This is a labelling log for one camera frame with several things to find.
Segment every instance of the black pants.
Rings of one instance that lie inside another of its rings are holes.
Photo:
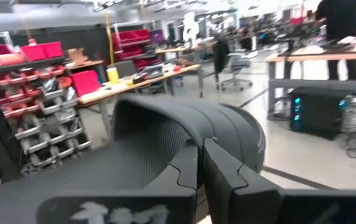
[[[356,80],[356,60],[346,60],[347,70],[348,70],[348,80]],[[327,66],[329,68],[329,80],[339,79],[339,69],[338,60],[327,61]]]

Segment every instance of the yellow container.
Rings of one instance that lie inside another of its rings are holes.
[[[108,68],[106,70],[108,73],[109,82],[112,84],[118,83],[118,72],[116,68]]]

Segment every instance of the white logo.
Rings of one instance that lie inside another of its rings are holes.
[[[72,215],[72,220],[86,220],[88,224],[105,224],[105,216],[109,210],[104,205],[95,202],[85,202],[82,211]],[[169,211],[165,205],[156,205],[145,211],[132,213],[128,208],[117,208],[110,213],[108,223],[115,224],[166,224]]]

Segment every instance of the black wall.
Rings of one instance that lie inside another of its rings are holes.
[[[142,28],[142,26],[119,27],[119,31]],[[19,30],[9,34],[15,46],[27,45],[26,31]],[[84,47],[84,54],[90,59],[102,59],[105,65],[110,64],[109,43],[104,25],[34,29],[30,30],[30,34],[38,44],[61,41],[64,50]],[[0,44],[4,44],[3,39],[0,39]]]

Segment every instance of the black shirt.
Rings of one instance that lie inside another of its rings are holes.
[[[356,0],[322,0],[316,19],[326,18],[326,38],[343,39],[356,36]]]

